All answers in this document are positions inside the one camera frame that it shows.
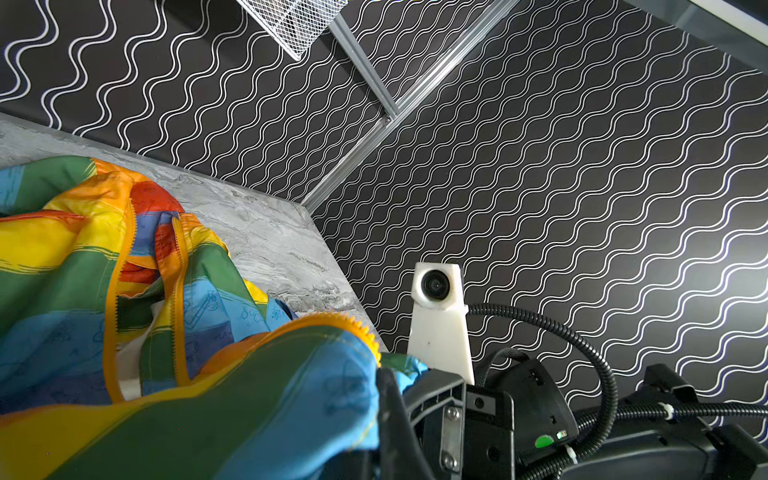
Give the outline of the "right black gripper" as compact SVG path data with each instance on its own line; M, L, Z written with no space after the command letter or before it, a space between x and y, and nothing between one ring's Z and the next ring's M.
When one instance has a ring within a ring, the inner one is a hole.
M531 463L577 438L579 428L544 366L506 353L492 375L481 362L475 382L430 370L404 393L411 426L437 479L513 479Z

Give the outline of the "rainbow striped jacket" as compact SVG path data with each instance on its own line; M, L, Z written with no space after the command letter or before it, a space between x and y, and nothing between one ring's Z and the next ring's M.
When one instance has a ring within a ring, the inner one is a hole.
M91 157L1 172L5 479L350 477L381 374L427 368L360 320L296 315L149 178Z

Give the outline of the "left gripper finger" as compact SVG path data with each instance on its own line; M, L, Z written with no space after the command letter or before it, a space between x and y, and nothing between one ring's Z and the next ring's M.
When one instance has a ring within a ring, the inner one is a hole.
M377 414L381 479L433 479L392 370L376 374L379 392Z

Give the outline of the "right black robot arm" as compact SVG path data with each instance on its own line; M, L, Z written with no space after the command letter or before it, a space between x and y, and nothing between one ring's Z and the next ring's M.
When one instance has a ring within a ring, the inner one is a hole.
M511 367L468 357L466 319L521 321L580 351L595 368L597 407L571 409L543 365L503 348ZM607 361L579 334L512 306L416 306L409 354L427 372L405 394L421 453L439 479L763 479L767 450L739 425L765 419L763 405L704 403L668 367L649 367L620 397Z

